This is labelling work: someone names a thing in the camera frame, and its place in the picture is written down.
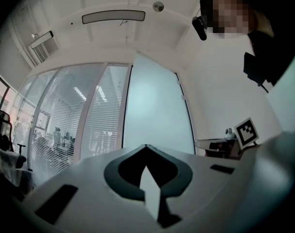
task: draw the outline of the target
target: fluorescent light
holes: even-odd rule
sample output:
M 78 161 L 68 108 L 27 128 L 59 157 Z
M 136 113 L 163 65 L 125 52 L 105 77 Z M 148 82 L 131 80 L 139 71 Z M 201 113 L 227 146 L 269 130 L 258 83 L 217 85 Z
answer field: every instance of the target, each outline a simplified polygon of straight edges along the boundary
M 83 24 L 107 20 L 144 21 L 145 12 L 139 10 L 108 10 L 83 15 Z
M 77 87 L 74 87 L 75 91 L 77 91 L 77 93 L 83 98 L 84 101 L 86 101 L 86 97 L 81 93 L 81 91 L 77 88 Z
M 104 92 L 102 90 L 102 87 L 97 86 L 97 88 L 99 89 L 99 93 L 100 93 L 102 99 L 104 100 L 104 102 L 107 102 L 107 99 L 106 99 L 105 94 L 104 94 Z
M 37 46 L 39 46 L 40 44 L 43 44 L 45 41 L 48 41 L 52 37 L 53 37 L 53 34 L 51 31 L 49 31 L 48 33 L 45 33 L 44 35 L 42 35 L 41 37 L 36 39 L 30 46 L 32 49 L 34 49 Z

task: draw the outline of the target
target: smoke detector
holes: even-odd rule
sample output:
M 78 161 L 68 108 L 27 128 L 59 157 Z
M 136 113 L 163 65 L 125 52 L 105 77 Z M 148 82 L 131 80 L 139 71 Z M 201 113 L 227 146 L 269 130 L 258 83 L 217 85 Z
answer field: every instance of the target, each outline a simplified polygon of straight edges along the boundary
M 156 12 L 161 12 L 164 9 L 164 5 L 162 2 L 154 2 L 153 4 L 153 10 L 155 10 Z

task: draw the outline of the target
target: glass partition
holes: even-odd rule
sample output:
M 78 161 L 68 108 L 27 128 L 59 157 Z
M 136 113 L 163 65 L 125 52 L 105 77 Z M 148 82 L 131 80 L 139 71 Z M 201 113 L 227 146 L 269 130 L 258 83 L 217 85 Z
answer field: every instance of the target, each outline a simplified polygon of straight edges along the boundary
M 81 112 L 102 65 L 63 67 L 43 94 L 32 126 L 29 153 L 36 185 L 73 163 Z
M 41 95 L 43 94 L 49 81 L 54 76 L 55 72 L 56 70 L 53 70 L 39 74 L 36 77 L 29 77 L 23 84 L 23 87 L 15 99 L 13 109 L 11 111 L 12 118 L 15 118 L 14 113 L 16 113 L 17 108 L 19 109 L 17 111 L 17 119 L 13 131 L 13 145 L 15 152 L 19 151 L 19 146 L 17 145 L 18 143 L 26 145 L 26 147 L 22 149 L 22 154 L 24 156 L 27 156 L 29 133 L 35 109 Z
M 87 114 L 80 159 L 116 149 L 121 101 L 127 71 L 128 65 L 110 64 L 106 67 L 96 87 Z

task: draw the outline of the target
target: chair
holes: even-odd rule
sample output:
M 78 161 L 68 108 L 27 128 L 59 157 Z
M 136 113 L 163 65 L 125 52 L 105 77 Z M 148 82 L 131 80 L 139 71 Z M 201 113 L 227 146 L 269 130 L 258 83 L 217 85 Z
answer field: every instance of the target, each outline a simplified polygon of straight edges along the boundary
M 53 149 L 56 150 L 59 146 L 61 146 L 61 133 L 60 133 L 60 128 L 55 128 L 55 131 L 53 132 Z

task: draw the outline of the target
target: frosted glass door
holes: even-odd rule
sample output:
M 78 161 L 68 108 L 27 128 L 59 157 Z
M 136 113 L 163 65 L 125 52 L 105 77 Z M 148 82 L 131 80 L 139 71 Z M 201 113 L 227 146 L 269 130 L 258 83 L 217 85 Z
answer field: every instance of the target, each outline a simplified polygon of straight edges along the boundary
M 175 73 L 136 54 L 131 72 L 123 146 L 158 145 L 194 153 L 191 122 Z

